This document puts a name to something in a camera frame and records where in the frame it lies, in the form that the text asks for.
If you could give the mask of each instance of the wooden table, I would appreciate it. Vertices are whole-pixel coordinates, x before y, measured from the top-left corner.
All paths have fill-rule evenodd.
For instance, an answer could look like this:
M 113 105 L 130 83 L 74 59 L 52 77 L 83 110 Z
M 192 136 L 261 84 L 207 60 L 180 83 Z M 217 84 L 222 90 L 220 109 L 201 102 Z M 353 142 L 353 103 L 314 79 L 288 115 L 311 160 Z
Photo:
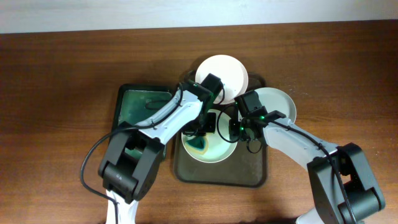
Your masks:
M 329 22 L 0 35 L 0 223 L 101 223 L 107 201 L 79 181 L 111 129 L 123 83 L 174 86 L 210 55 L 239 59 L 288 93 L 303 129 L 365 151 L 398 223 L 398 22 Z M 101 189 L 93 154 L 86 179 Z M 307 173 L 269 150 L 260 189 L 185 184 L 172 147 L 138 223 L 266 222 L 313 207 Z

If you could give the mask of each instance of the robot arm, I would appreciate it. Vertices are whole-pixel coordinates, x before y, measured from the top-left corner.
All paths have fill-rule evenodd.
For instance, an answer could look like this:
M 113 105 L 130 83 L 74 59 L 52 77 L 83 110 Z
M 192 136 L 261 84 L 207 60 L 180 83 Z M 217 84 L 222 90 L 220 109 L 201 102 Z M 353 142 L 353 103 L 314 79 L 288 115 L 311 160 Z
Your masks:
M 362 220 L 386 206 L 376 178 L 359 146 L 353 143 L 338 146 L 326 142 L 294 125 L 284 114 L 278 111 L 268 113 L 255 91 L 237 97 L 236 102 L 244 119 L 238 126 L 230 126 L 230 134 L 236 135 L 236 127 L 242 126 L 245 132 L 249 132 L 247 136 L 280 150 L 308 171 L 315 209 L 299 217 L 297 224 L 354 223 L 334 175 L 335 167 L 339 174 L 351 176 L 343 190 L 356 220 Z
M 207 130 L 208 110 L 223 88 L 220 78 L 209 74 L 201 84 L 185 82 L 175 96 L 156 114 L 135 124 L 132 131 L 115 134 L 101 161 L 98 175 L 107 196 L 118 203 L 119 223 L 134 223 L 137 204 L 155 181 L 167 142 L 182 127 Z M 131 127 L 122 123 L 118 128 Z M 139 157 L 126 151 L 138 150 Z M 108 224 L 115 222 L 113 204 L 108 206 Z

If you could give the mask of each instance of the white plate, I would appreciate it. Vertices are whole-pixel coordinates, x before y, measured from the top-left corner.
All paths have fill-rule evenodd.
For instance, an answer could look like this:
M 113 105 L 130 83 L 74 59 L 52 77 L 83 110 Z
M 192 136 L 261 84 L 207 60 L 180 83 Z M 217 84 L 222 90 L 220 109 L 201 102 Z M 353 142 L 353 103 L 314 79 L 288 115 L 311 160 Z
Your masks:
M 210 109 L 209 112 L 216 113 L 217 117 L 220 113 L 220 111 L 213 109 Z M 228 123 L 230 119 L 231 118 L 225 113 L 223 113 L 220 117 L 220 123 L 219 123 L 220 132 L 223 135 L 223 137 L 226 139 L 229 139 Z M 194 150 L 191 150 L 188 144 L 185 145 L 186 141 L 193 138 L 194 138 L 193 136 L 188 137 L 184 134 L 181 134 L 181 140 L 185 150 L 188 152 L 190 156 L 192 156 L 194 159 L 200 162 L 214 163 L 222 161 L 228 158 L 228 156 L 232 154 L 237 145 L 237 143 L 229 143 L 222 140 L 216 130 L 215 133 L 206 133 L 206 136 L 204 138 L 206 138 L 207 140 L 208 149 L 203 155 L 200 155 L 195 153 Z
M 296 120 L 297 110 L 291 97 L 282 90 L 276 88 L 260 88 L 255 90 L 259 94 L 260 102 L 266 107 L 267 112 L 280 111 L 290 118 L 293 123 Z
M 249 77 L 243 64 L 228 55 L 215 55 L 202 62 L 195 75 L 195 82 L 201 83 L 211 73 L 221 79 L 224 84 L 225 99 L 222 105 L 233 103 L 234 98 L 243 94 L 248 88 Z M 221 92 L 214 103 L 221 101 Z

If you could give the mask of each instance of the white bowl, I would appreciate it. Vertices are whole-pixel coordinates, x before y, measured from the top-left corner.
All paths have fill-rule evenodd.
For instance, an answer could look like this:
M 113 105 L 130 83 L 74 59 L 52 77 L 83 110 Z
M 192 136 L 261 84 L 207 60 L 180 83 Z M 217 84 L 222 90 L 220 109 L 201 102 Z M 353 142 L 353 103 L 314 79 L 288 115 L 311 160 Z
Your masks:
M 225 99 L 222 105 L 234 102 L 234 98 L 243 94 L 249 85 L 248 72 L 243 64 L 228 55 L 215 55 L 202 62 L 195 75 L 195 82 L 201 83 L 209 73 L 217 76 L 224 84 Z M 214 103 L 222 99 L 221 92 Z
M 213 110 L 210 109 L 209 112 L 214 112 L 216 113 L 217 117 L 220 113 L 218 110 Z M 220 117 L 220 132 L 223 135 L 224 138 L 229 139 L 229 128 L 228 128 L 228 123 L 231 118 L 223 113 Z M 229 143 L 221 139 L 220 135 L 218 134 L 217 130 L 214 133 L 206 133 L 206 141 L 208 143 L 208 149 L 207 151 L 201 155 L 198 153 L 195 153 L 194 150 L 192 150 L 192 147 L 186 144 L 186 141 L 193 139 L 194 136 L 188 137 L 184 134 L 181 134 L 181 140 L 182 144 L 187 151 L 187 153 L 192 156 L 194 159 L 200 161 L 200 162 L 206 162 L 206 163 L 214 163 L 214 162 L 219 162 L 223 161 L 224 159 L 228 158 L 232 152 L 235 150 L 236 143 Z

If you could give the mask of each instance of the black cable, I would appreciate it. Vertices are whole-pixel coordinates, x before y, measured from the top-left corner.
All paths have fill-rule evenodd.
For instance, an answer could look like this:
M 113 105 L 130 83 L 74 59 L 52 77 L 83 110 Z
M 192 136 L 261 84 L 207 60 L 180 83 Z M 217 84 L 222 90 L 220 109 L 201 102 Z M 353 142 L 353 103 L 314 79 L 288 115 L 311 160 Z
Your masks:
M 338 181 L 338 185 L 340 186 L 341 193 L 343 194 L 343 197 L 344 197 L 344 201 L 347 204 L 347 209 L 348 209 L 349 215 L 350 215 L 352 221 L 354 222 L 354 224 L 357 224 L 357 221 L 356 221 L 355 216 L 354 216 L 353 209 L 352 209 L 351 204 L 349 203 L 349 200 L 348 200 L 347 192 L 344 189 L 343 180 L 341 179 L 341 176 L 340 176 L 340 174 L 338 172 L 336 164 L 333 162 L 333 159 L 331 158 L 329 152 L 325 149 L 325 147 L 323 147 L 322 143 L 317 142 L 316 140 L 314 140 L 314 138 L 312 138 L 311 136 L 309 136 L 308 134 L 306 134 L 306 133 L 304 133 L 304 132 L 302 132 L 300 130 L 291 128 L 290 126 L 286 126 L 286 125 L 281 124 L 281 123 L 279 123 L 277 121 L 265 120 L 265 122 L 274 123 L 274 124 L 276 124 L 276 125 L 278 125 L 280 127 L 285 128 L 288 131 L 293 131 L 293 132 L 295 132 L 295 133 L 297 133 L 299 135 L 302 135 L 302 136 L 306 137 L 308 140 L 310 140 L 312 143 L 314 143 L 314 145 L 318 146 L 319 149 L 322 150 L 323 153 L 325 153 L 326 158 L 328 159 L 328 161 L 329 161 L 329 163 L 330 163 L 330 165 L 331 165 L 331 167 L 333 169 L 333 172 L 336 175 L 336 178 L 337 178 L 337 181 Z
M 220 111 L 220 113 L 219 113 L 219 115 L 218 115 L 218 117 L 217 117 L 216 127 L 217 127 L 217 132 L 218 132 L 218 134 L 220 135 L 220 137 L 221 137 L 224 141 L 229 142 L 229 143 L 236 143 L 236 142 L 238 142 L 238 141 L 241 139 L 241 137 L 242 137 L 242 131 L 241 131 L 241 130 L 239 130 L 239 137 L 237 138 L 237 140 L 230 141 L 230 140 L 225 139 L 225 138 L 223 137 L 223 135 L 221 135 L 220 129 L 218 128 L 218 123 L 220 122 L 220 117 L 221 117 L 221 115 L 222 115 L 228 108 L 230 108 L 231 106 L 234 106 L 234 104 L 227 105 L 227 106 L 225 106 L 225 107 Z
M 185 131 L 182 131 L 182 134 L 188 137 L 192 137 L 198 133 L 198 130 L 194 131 L 192 134 L 187 134 Z
M 250 150 L 250 145 L 249 145 L 250 142 L 251 142 L 250 139 L 248 139 L 248 141 L 246 141 L 246 149 L 248 149 L 248 151 L 249 151 L 251 154 L 257 154 L 259 151 L 261 151 L 261 149 L 262 149 L 262 143 L 260 144 L 259 150 L 257 150 L 256 152 L 253 152 L 252 150 Z
M 215 103 L 214 105 L 220 105 L 225 99 L 225 89 L 224 89 L 224 84 L 223 84 L 223 97 L 221 98 L 221 101 L 218 103 Z
M 119 221 L 119 217 L 118 217 L 118 202 L 117 202 L 115 199 L 113 199 L 113 198 L 111 198 L 111 197 L 109 197 L 109 196 L 107 196 L 107 195 L 105 195 L 105 194 L 102 194 L 101 192 L 99 192 L 99 191 L 97 191 L 97 190 L 92 189 L 90 186 L 88 186 L 88 185 L 86 184 L 86 182 L 85 182 L 85 180 L 84 180 L 84 172 L 85 172 L 85 167 L 86 167 L 87 161 L 88 161 L 88 159 L 90 158 L 90 156 L 92 155 L 92 153 L 94 152 L 94 150 L 95 150 L 102 142 L 104 142 L 107 138 L 110 138 L 111 136 L 114 136 L 115 134 L 120 133 L 120 132 L 122 132 L 122 131 L 132 131 L 132 130 L 137 130 L 137 129 L 148 129 L 148 128 L 153 128 L 154 126 L 156 126 L 156 125 L 160 124 L 161 122 L 165 121 L 165 120 L 166 120 L 172 113 L 174 113 L 174 111 L 181 105 L 182 96 L 183 96 L 183 89 L 182 89 L 182 84 L 181 84 L 181 83 L 179 83 L 178 85 L 179 85 L 180 92 L 181 92 L 181 94 L 180 94 L 180 99 L 178 100 L 177 105 L 176 105 L 166 116 L 164 116 L 164 117 L 163 117 L 162 119 L 160 119 L 158 122 L 152 123 L 151 125 L 147 125 L 147 126 L 136 126 L 136 125 L 132 125 L 132 126 L 126 127 L 126 128 L 116 129 L 116 130 L 114 130 L 114 131 L 112 131 L 112 132 L 106 134 L 106 135 L 103 136 L 101 139 L 99 139 L 99 140 L 94 144 L 93 147 L 91 147 L 91 149 L 88 151 L 88 153 L 87 153 L 85 159 L 83 160 L 83 163 L 82 163 L 81 168 L 80 168 L 80 182 L 81 182 L 81 184 L 84 186 L 85 189 L 87 189 L 87 190 L 90 191 L 91 193 L 96 194 L 96 195 L 98 195 L 98 196 L 100 196 L 100 197 L 103 197 L 103 198 L 105 198 L 105 199 L 108 199 L 108 200 L 110 200 L 110 201 L 113 203 L 113 205 L 114 205 L 115 217 L 116 217 L 116 224 L 118 224 L 118 221 Z

